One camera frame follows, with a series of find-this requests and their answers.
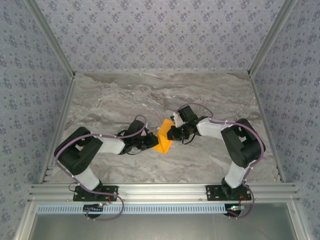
yellow plastic block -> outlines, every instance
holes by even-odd
[[[162,123],[158,133],[156,136],[158,137],[159,144],[154,146],[153,148],[160,153],[166,154],[172,144],[172,140],[168,140],[167,138],[167,132],[170,130],[171,126],[174,126],[175,124],[169,120],[165,119]]]

gray marble table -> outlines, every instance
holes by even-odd
[[[63,140],[78,127],[114,135],[128,127],[137,114],[157,132],[165,118],[188,102],[201,103],[214,118],[246,118],[266,145],[263,160],[251,171],[249,182],[276,182],[278,170],[257,101],[243,73],[88,73],[75,76],[75,89]],[[206,110],[192,109],[198,116]],[[191,144],[173,142],[167,154],[154,149],[138,155],[98,153],[90,167],[105,183],[218,183],[231,164],[222,140],[197,136]],[[55,167],[51,182],[72,180]]]

marble surface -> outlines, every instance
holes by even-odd
[[[187,102],[201,103],[214,118],[246,118],[266,145],[263,160],[251,171],[249,182],[278,181],[278,171],[268,142],[248,74],[243,73],[82,73],[75,89],[63,140],[78,127],[114,135],[126,129],[137,114],[157,132],[165,118]],[[198,116],[206,110],[192,106]],[[222,140],[197,136],[189,145],[174,141],[167,154],[154,149],[138,155],[98,153],[90,164],[104,183],[219,183],[231,164]],[[55,167],[51,182],[72,182]]]

patterned wallpaper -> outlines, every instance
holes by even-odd
[[[294,7],[255,76],[289,182],[320,239],[320,1]]]
[[[39,179],[69,79],[23,0],[0,4],[0,239]]]
[[[36,0],[76,71],[247,70],[283,0]]]

floor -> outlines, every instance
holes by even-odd
[[[179,106],[201,103],[214,118],[246,118],[266,145],[263,161],[251,171],[249,182],[276,182],[278,170],[268,143],[262,116],[246,72],[237,73],[82,73],[75,89],[63,139],[78,127],[114,135],[128,127],[137,114],[157,132]],[[192,109],[198,116],[208,113]],[[220,182],[231,164],[222,140],[196,137],[189,145],[173,142],[167,154],[154,149],[138,155],[98,153],[90,167],[104,183],[209,183]],[[58,168],[51,182],[72,182]]]

